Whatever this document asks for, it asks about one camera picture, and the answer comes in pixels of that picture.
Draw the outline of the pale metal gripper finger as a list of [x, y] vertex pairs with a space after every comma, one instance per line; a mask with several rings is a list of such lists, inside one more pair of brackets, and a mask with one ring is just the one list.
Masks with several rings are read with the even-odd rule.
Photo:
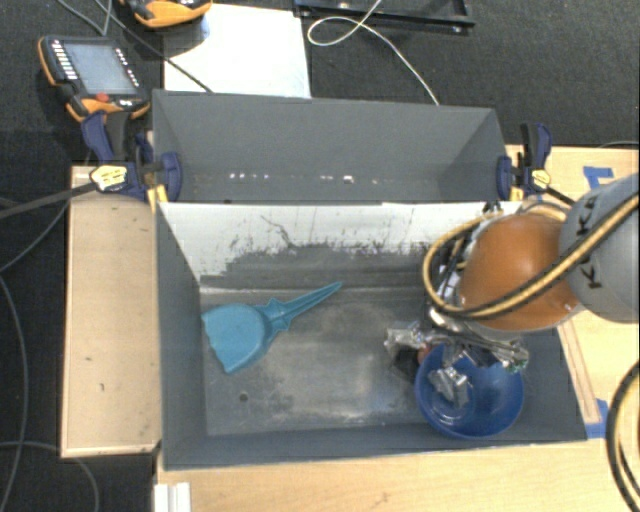
[[446, 400], [454, 400], [454, 382], [446, 370], [432, 370], [428, 379], [434, 389]]
[[464, 373], [459, 372], [454, 367], [446, 369], [449, 383], [449, 398], [452, 404], [468, 404], [471, 401], [473, 386]]

